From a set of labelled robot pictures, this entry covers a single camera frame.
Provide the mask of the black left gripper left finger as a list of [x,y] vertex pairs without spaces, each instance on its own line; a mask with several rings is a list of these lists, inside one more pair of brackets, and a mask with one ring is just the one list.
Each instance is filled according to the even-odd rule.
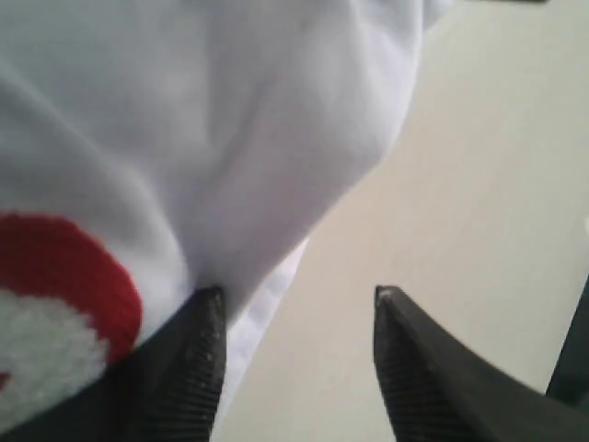
[[4,441],[207,441],[225,379],[224,293],[192,297],[98,381]]

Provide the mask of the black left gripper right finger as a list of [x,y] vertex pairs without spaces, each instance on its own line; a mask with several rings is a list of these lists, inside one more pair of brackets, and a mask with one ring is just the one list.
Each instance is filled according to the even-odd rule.
[[375,290],[373,359],[398,441],[585,441],[587,415],[468,349],[396,286]]

